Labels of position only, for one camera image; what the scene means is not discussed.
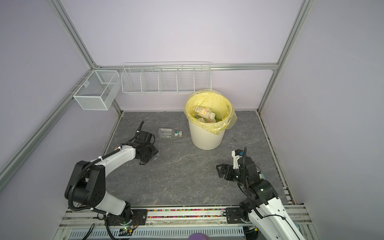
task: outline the robotic arm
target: robotic arm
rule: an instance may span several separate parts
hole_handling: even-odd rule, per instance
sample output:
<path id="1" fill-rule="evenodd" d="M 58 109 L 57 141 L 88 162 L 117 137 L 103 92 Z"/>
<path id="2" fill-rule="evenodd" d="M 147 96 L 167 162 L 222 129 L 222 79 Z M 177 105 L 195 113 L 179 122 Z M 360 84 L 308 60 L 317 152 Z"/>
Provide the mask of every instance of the robotic arm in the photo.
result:
<path id="1" fill-rule="evenodd" d="M 255 163 L 246 156 L 247 148 L 232 151 L 233 166 L 216 166 L 220 178 L 237 182 L 240 190 L 247 196 L 238 209 L 227 208 L 225 216 L 228 223 L 253 223 L 267 240 L 305 240 L 285 211 L 276 190 L 257 170 Z"/>
<path id="2" fill-rule="evenodd" d="M 140 159 L 144 165 L 159 151 L 151 143 L 155 136 L 141 130 L 141 122 L 135 136 L 122 143 L 115 151 L 92 162 L 79 161 L 72 172 L 65 190 L 65 198 L 72 211 L 90 209 L 104 214 L 106 218 L 113 217 L 114 222 L 127 224 L 132 220 L 131 205 L 109 194 L 105 188 L 105 177 L 117 167 L 133 159 Z M 76 207 L 73 202 L 85 205 Z"/>

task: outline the white trash can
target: white trash can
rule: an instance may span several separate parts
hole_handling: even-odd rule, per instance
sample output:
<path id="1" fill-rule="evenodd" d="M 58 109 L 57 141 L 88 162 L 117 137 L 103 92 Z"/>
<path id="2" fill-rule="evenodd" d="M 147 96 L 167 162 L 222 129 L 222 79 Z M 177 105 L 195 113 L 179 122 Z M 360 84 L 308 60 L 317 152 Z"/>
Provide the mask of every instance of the white trash can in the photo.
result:
<path id="1" fill-rule="evenodd" d="M 225 130 L 222 131 L 220 135 L 216 135 L 193 124 L 190 120 L 188 120 L 188 123 L 189 131 L 191 132 L 192 142 L 196 147 L 203 150 L 212 150 L 220 145 Z"/>
<path id="2" fill-rule="evenodd" d="M 198 121 L 194 106 L 209 107 L 216 114 L 216 123 Z M 231 128 L 237 116 L 232 104 L 221 93 L 212 89 L 200 90 L 189 96 L 184 106 L 188 118 L 192 142 L 203 150 L 211 150 L 220 145 L 225 129 Z"/>

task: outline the purple object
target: purple object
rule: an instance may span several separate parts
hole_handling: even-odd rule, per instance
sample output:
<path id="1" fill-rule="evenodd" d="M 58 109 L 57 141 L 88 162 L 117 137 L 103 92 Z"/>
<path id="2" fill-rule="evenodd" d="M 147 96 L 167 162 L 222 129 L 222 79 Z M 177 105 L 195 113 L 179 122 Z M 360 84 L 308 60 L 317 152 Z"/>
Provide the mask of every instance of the purple object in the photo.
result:
<path id="1" fill-rule="evenodd" d="M 209 237 L 202 233 L 195 233 L 189 236 L 188 240 L 209 240 Z"/>

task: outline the white wire basket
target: white wire basket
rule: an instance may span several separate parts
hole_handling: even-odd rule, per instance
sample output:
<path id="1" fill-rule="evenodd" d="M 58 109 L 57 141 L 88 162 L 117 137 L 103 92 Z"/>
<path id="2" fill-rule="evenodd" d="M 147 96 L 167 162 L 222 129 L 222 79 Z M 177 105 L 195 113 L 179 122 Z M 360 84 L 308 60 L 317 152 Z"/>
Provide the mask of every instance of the white wire basket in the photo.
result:
<path id="1" fill-rule="evenodd" d="M 84 110 L 108 110 L 120 87 L 117 71 L 93 70 L 73 97 Z"/>
<path id="2" fill-rule="evenodd" d="M 121 73 L 126 94 L 193 93 L 212 87 L 209 66 L 143 67 L 130 66 Z"/>

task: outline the marble surface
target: marble surface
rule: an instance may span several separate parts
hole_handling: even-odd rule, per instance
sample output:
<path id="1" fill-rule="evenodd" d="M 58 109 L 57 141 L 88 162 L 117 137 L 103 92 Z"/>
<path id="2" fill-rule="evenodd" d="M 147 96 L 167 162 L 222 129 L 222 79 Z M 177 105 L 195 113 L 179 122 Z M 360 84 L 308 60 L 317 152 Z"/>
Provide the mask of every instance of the marble surface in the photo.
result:
<path id="1" fill-rule="evenodd" d="M 225 131 L 222 143 L 213 150 L 201 150 L 191 140 L 184 112 L 125 112 L 108 152 L 132 136 L 144 120 L 142 130 L 155 134 L 159 153 L 148 164 L 139 160 L 123 164 L 106 178 L 106 190 L 132 206 L 153 205 L 237 205 L 246 199 L 235 182 L 217 175 L 216 165 L 233 164 L 231 151 L 247 147 L 266 180 L 276 189 L 283 204 L 285 197 L 257 114 L 236 112 L 236 124 Z M 182 131 L 182 137 L 158 137 L 160 127 Z"/>

